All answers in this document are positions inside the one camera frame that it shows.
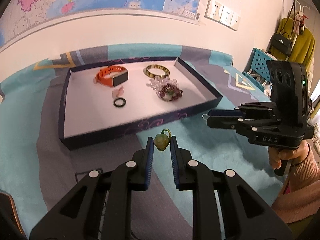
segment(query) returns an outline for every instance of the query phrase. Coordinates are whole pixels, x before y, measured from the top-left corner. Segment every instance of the camera lens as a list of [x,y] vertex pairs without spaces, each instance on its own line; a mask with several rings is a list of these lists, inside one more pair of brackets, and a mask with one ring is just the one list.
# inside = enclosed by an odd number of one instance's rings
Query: camera lens
[[273,73],[273,71],[270,69],[270,77],[272,78],[272,79],[274,79],[275,78],[275,74]]
[[276,71],[277,80],[280,84],[282,84],[282,74],[279,70]]
[[285,80],[285,83],[287,84],[287,86],[290,87],[291,86],[291,78],[288,73],[284,74],[284,80]]

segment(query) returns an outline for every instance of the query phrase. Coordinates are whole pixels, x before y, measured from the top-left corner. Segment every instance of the orange watch strap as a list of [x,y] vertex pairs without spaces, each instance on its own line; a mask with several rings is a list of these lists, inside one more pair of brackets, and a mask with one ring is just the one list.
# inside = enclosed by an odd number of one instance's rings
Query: orange watch strap
[[112,78],[108,77],[106,78],[105,76],[112,73],[112,72],[122,72],[125,71],[126,69],[124,67],[121,66],[109,66],[109,67],[105,67],[102,68],[96,75],[95,77],[95,81],[96,83],[101,83],[103,85],[109,86],[109,87],[113,87],[113,82],[112,82]]

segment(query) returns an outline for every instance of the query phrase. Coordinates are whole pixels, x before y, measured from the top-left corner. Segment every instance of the gray fabric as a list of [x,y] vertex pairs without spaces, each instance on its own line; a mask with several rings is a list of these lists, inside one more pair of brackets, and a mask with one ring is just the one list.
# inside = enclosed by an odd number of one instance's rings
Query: gray fabric
[[68,70],[55,70],[57,77],[51,81],[44,99],[36,145],[40,164],[40,188],[48,210],[76,184],[69,151],[58,137],[60,99]]
[[1,89],[1,82],[0,82],[0,96],[2,96],[2,101],[4,101],[5,95],[4,95],[4,93],[3,93],[2,89]]
[[76,65],[76,66],[81,66],[81,62],[80,60],[78,59],[78,55],[75,51],[72,51],[70,52],[70,55],[71,55],[71,58],[73,60],[73,63]]
[[85,64],[106,62],[108,61],[108,46],[81,49],[80,55]]
[[180,58],[196,66],[196,70],[205,78],[214,82],[216,88],[227,97],[233,105],[239,106],[243,102],[258,102],[251,93],[236,87],[236,80],[226,75],[222,67],[209,64],[211,53],[211,50],[208,49],[182,46]]
[[[136,135],[72,152],[62,145],[58,138],[58,115],[67,72],[68,69],[56,69],[57,77],[51,81],[44,100],[37,142],[40,187],[48,210],[76,184],[76,180],[81,180],[89,171],[114,170],[141,149]],[[191,226],[180,214],[154,171],[149,189],[132,193],[131,217],[132,232],[141,240],[192,238]]]
[[60,58],[61,59],[53,59],[52,64],[53,65],[69,65],[70,64],[66,53],[60,54]]

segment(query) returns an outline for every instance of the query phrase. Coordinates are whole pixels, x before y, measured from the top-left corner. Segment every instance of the smart watch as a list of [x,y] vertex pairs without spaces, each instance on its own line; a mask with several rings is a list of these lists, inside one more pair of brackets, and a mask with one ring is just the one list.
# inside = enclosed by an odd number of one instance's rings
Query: smart watch
[[[111,77],[105,77],[106,75],[112,72],[118,72],[118,74]],[[96,74],[94,79],[95,83],[99,82],[109,87],[116,87],[127,80],[128,80],[128,70],[122,66],[109,66],[109,67],[102,68]]]

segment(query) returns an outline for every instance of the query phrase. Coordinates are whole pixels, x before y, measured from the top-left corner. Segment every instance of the metal rivet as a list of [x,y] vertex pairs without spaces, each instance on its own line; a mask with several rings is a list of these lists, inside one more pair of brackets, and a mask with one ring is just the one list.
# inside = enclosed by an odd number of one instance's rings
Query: metal rivet
[[126,165],[127,165],[128,168],[133,168],[133,167],[136,166],[137,164],[136,164],[136,162],[134,162],[134,161],[128,161],[128,162],[126,163]]
[[195,160],[189,161],[188,164],[189,164],[189,166],[191,166],[191,167],[196,167],[196,166],[198,166],[198,162],[195,161]]
[[235,176],[235,171],[233,171],[233,170],[227,170],[226,171],[226,175],[228,176],[228,177],[234,177]]
[[90,171],[90,172],[89,172],[89,176],[90,176],[91,178],[98,177],[98,175],[99,175],[99,171]]

